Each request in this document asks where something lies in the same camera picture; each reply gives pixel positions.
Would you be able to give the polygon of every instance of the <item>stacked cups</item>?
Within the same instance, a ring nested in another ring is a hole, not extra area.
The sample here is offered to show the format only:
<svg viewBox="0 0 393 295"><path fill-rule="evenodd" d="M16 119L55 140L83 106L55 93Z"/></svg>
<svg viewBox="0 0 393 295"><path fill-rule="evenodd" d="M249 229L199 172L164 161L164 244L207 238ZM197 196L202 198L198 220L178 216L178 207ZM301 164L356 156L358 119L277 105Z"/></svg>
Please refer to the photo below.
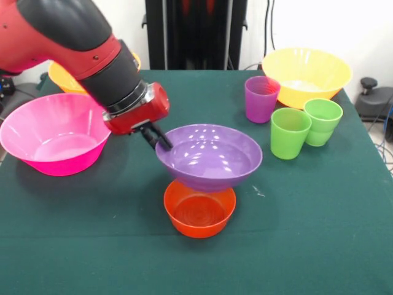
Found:
<svg viewBox="0 0 393 295"><path fill-rule="evenodd" d="M262 124L271 119L271 152L280 159L296 158L304 142L323 146L343 116L342 108L331 100L308 100L304 111L281 108L274 111L280 85L269 77L249 78L244 85L246 116Z"/></svg>

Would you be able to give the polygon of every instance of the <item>green tablecloth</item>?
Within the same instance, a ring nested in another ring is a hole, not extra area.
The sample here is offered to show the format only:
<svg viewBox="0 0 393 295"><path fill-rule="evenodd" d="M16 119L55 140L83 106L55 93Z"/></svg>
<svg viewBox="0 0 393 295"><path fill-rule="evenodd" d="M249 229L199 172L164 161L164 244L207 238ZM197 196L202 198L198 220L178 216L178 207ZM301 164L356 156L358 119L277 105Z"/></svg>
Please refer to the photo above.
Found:
<svg viewBox="0 0 393 295"><path fill-rule="evenodd" d="M65 178L7 156L0 294L393 294L393 182L344 92L329 143L283 161L270 125L244 115L244 81L258 72L142 75L170 97L162 129L221 124L261 145L228 226L206 240L176 232L163 207L171 178L140 135L112 136L94 166Z"/></svg>

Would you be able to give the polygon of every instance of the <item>cup rim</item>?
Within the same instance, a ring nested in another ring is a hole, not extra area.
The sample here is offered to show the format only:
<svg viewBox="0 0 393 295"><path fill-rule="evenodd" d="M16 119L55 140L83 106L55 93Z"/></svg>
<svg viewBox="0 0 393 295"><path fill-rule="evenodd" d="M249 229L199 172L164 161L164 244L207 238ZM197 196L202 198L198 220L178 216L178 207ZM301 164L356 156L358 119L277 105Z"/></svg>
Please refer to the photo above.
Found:
<svg viewBox="0 0 393 295"><path fill-rule="evenodd" d="M307 127L307 128L304 128L304 129L302 129L302 130L296 130L296 131L288 130L288 129L282 128L281 126L279 126L279 125L274 121L274 115L277 114L277 113L279 113L279 112L283 112L283 111L297 112L297 113L299 113L299 114L302 114L302 116L306 116L306 117L308 118L308 122L309 122L308 127ZM302 111L301 109L281 108L281 109L275 110L275 111L272 113L272 115L271 115L271 123L274 124L274 126L276 126L277 128L279 128L279 129L281 129L281 130L284 130L285 132L290 132L290 133L302 133L302 132L304 132L304 131L310 130L313 121L311 121L310 116L309 116L306 112Z"/></svg>
<svg viewBox="0 0 393 295"><path fill-rule="evenodd" d="M333 118L333 119L321 119L321 118L318 118L318 117L316 117L316 116L310 114L310 113L306 110L306 106L307 106L307 104L308 104L310 101L326 101L327 103L330 103L330 104L332 104L332 105L338 107L338 109L340 110L340 115L339 115L338 117L336 117L336 118ZM325 98L313 98L313 99L311 99L311 100L308 100L308 101L305 103L303 109L304 109L304 112L305 112L307 115L309 115L311 118L313 118L313 119L315 119L315 120L323 121L323 122L333 122L333 121L340 120L341 117L342 117L343 114L344 114L343 108L342 108L338 103L336 103L335 101L332 101L332 100L327 100L327 99L325 99Z"/></svg>
<svg viewBox="0 0 393 295"><path fill-rule="evenodd" d="M256 93L256 92L252 91L249 88L248 83L250 83L252 80L257 80L257 79L258 80L264 80L264 82L271 81L273 84L275 84L274 87L276 88L276 91L273 92L273 93L269 93L269 94L260 94L260 93ZM250 77L250 78L248 78L245 81L244 87L246 88L247 91L250 91L253 95L258 95L258 96L275 95L275 94L278 94L280 92L280 90L281 90L281 84L277 80L275 80L275 79L273 79L271 77L268 77L268 76L253 76L253 77Z"/></svg>

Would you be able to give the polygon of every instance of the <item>orange bowl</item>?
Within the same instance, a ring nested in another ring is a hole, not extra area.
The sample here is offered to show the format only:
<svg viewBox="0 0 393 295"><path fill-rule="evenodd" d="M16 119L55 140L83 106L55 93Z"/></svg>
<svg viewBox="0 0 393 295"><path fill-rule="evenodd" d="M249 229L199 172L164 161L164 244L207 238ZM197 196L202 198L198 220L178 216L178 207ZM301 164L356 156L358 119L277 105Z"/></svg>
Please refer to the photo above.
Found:
<svg viewBox="0 0 393 295"><path fill-rule="evenodd" d="M141 60L135 53L133 53L133 56L139 72L141 70ZM48 75L53 83L59 86L65 93L86 94L86 90L74 79L74 77L54 61L50 63Z"/></svg>
<svg viewBox="0 0 393 295"><path fill-rule="evenodd" d="M179 181L165 191L164 206L173 226L190 238L209 238L227 225L236 207L233 189L198 192Z"/></svg>

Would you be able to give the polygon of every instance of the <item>red robot arm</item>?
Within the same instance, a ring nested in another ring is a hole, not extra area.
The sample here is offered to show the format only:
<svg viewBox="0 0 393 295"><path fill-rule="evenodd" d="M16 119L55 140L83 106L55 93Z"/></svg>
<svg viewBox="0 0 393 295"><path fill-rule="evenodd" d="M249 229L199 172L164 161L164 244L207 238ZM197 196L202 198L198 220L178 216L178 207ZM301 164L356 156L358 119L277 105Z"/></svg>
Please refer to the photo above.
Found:
<svg viewBox="0 0 393 295"><path fill-rule="evenodd" d="M159 140L171 148L154 125L169 112L164 89L139 77L131 52L91 0L0 0L0 38L0 75L54 60L106 109L114 133L142 130L152 146Z"/></svg>

